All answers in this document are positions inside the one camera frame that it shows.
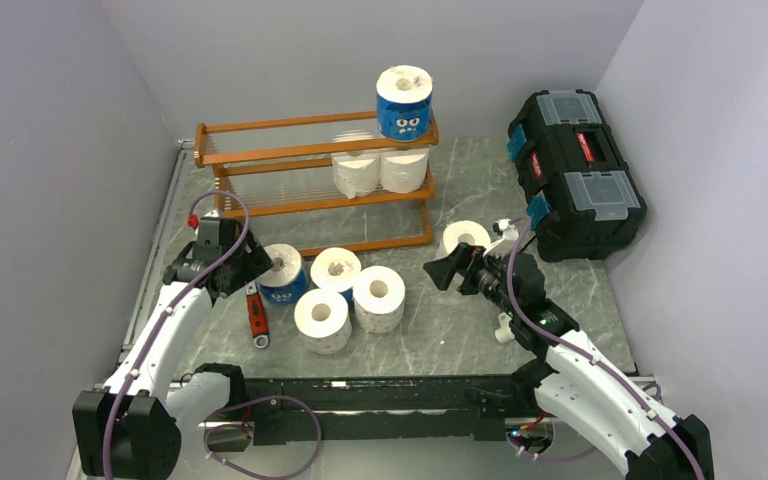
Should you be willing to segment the white roll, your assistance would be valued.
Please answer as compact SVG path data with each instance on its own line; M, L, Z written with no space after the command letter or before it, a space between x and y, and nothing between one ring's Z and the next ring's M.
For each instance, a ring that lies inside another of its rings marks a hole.
M402 277L385 266L363 269L353 285L355 316L369 333L395 329L404 317L406 287Z
M332 173L338 191L349 199L374 192L379 185L380 152L350 150L331 154Z
M294 321L302 345L318 354L341 350L352 333L348 302L331 290L306 292L295 305Z
M489 247L492 243L487 229L481 224L471 220L461 220L450 223L444 229L437 252L436 259L451 254L461 243L474 246Z

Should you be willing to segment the blue roll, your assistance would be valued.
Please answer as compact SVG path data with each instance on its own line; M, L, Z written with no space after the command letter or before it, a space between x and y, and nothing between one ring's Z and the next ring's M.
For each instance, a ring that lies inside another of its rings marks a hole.
M316 256L310 266L310 276L317 288L340 293L351 303L353 286L362 270L362 263L355 253L332 247Z
M384 70L376 82L379 132L396 142L413 142L430 128L433 79L424 69L398 65Z
M308 290L302 255L283 243L267 245L265 251L273 266L257 279L261 295L272 304L295 304Z

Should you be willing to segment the orange wooden two-tier shelf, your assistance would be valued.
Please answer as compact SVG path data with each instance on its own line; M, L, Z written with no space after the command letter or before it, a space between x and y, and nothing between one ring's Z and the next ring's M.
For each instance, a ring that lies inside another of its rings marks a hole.
M369 252L428 245L433 240L427 203L435 194L429 168L416 189L375 185L348 197L334 180L334 157L368 159L425 153L438 144L432 124L418 140L381 136L373 111L315 115L196 127L193 157L213 185L227 191L214 206L228 217L249 215L265 243L287 243L313 257L328 247Z

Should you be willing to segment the white roll sideways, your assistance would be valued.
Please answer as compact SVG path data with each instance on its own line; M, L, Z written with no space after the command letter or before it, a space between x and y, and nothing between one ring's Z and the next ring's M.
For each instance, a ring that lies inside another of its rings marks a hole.
M389 150L380 154L381 186L394 193L410 193L424 183L429 148Z

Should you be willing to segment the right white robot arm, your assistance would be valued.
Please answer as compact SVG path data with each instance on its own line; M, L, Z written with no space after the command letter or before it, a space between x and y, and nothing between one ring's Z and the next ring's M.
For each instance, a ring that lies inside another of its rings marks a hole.
M714 478L705 423L674 413L610 362L547 296L531 255L491 255L460 243L423 269L438 290L459 277L460 294L481 295L499 307L502 333L534 354L512 375L517 411L542 410L564 421L626 479Z

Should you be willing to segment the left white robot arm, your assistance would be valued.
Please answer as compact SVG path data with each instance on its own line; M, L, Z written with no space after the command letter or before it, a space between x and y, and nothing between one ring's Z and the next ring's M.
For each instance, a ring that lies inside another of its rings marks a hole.
M158 302L126 358L72 407L81 468L89 477L167 479L183 438L216 413L247 406L240 367L206 363L171 388L197 325L220 298L241 291L273 265L247 223L203 216L196 237L167 266Z

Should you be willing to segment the green and white pipe fitting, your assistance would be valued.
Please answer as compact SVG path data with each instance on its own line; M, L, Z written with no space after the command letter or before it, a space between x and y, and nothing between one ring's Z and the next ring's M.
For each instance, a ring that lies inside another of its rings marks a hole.
M497 316L499 327L494 331L494 337L500 344L505 344L515 339L511 329L512 318L506 313L500 313Z

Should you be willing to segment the black plastic toolbox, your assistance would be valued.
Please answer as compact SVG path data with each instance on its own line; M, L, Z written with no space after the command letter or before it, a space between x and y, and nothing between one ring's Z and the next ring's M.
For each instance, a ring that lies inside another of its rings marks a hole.
M648 208L594 93L535 92L507 133L542 260L604 260L633 243Z

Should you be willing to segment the red handled tool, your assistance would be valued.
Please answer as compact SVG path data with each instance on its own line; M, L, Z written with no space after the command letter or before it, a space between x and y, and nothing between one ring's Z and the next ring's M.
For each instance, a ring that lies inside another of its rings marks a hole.
M255 281L245 286L248 320L253 344L265 349L270 344L268 317Z

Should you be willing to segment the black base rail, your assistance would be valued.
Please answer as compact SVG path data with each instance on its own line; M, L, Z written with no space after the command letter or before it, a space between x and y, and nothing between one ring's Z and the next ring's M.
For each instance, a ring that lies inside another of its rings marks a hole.
M212 425L247 425L257 446L289 442L467 437L503 441L541 414L511 374L248 378L245 399Z

